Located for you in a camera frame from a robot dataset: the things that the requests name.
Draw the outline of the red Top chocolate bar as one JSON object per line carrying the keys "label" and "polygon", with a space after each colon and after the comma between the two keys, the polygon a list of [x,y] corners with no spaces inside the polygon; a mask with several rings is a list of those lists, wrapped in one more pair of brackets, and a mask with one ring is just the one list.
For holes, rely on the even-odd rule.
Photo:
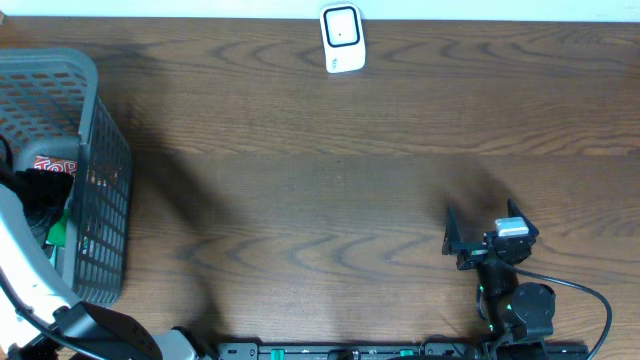
{"label": "red Top chocolate bar", "polygon": [[[63,172],[76,176],[79,165],[78,162],[74,160],[37,155],[33,162],[33,168],[51,172]],[[112,186],[118,183],[118,172],[107,175],[99,175],[97,172],[92,172],[90,174],[90,181],[96,185]]]}

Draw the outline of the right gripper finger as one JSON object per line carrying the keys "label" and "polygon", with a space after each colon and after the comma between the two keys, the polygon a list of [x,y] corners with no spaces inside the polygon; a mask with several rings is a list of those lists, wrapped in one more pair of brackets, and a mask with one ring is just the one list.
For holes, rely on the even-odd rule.
{"label": "right gripper finger", "polygon": [[507,211],[510,217],[520,217],[524,221],[531,237],[537,237],[539,235],[537,227],[524,215],[512,198],[507,200]]}
{"label": "right gripper finger", "polygon": [[462,237],[453,207],[446,211],[446,228],[442,245],[443,255],[457,255],[462,249]]}

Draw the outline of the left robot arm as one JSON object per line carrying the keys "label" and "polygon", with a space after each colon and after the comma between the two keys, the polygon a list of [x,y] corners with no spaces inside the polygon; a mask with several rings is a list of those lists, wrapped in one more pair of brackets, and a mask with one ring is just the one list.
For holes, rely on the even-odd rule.
{"label": "left robot arm", "polygon": [[122,285],[126,221],[96,201],[82,214],[75,178],[25,169],[1,179],[1,346],[12,359],[215,359],[183,327],[150,334],[108,308]]}

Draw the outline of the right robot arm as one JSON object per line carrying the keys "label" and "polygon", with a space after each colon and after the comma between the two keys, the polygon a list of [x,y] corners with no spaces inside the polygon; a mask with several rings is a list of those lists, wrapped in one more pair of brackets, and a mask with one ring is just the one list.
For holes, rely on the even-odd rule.
{"label": "right robot arm", "polygon": [[481,241],[469,242],[449,208],[442,253],[456,256],[459,270],[478,275],[480,308],[490,328],[479,345],[482,356],[548,359],[544,339],[554,332],[555,292],[541,283],[521,283],[515,269],[532,254],[539,231],[513,200],[507,201],[507,211]]}

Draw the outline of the green lid white jar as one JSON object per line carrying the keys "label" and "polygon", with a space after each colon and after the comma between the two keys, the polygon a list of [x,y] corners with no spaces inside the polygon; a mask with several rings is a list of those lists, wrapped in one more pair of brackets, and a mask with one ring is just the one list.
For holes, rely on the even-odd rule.
{"label": "green lid white jar", "polygon": [[56,247],[64,248],[66,246],[67,222],[71,212],[65,209],[62,216],[50,228],[47,235],[46,243]]}

